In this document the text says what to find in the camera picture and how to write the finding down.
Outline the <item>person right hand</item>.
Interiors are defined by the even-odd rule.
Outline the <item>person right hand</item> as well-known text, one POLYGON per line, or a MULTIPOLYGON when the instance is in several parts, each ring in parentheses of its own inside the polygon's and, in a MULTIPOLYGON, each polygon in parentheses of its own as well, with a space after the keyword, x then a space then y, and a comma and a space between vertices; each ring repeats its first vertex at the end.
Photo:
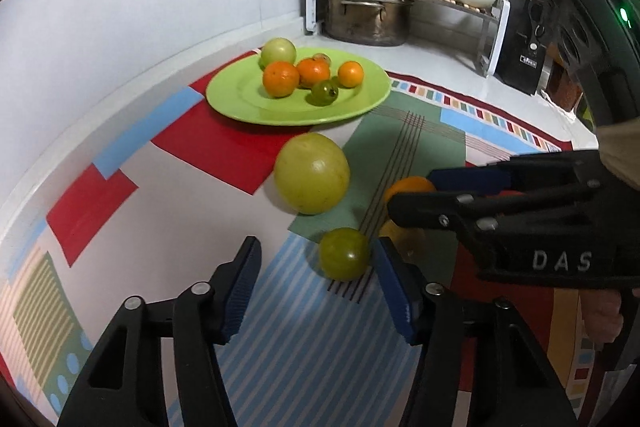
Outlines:
POLYGON ((614 289, 582 289, 579 291, 579 299, 589 339, 596 345, 614 343, 624 325, 624 318, 620 313, 620 292, 614 289))

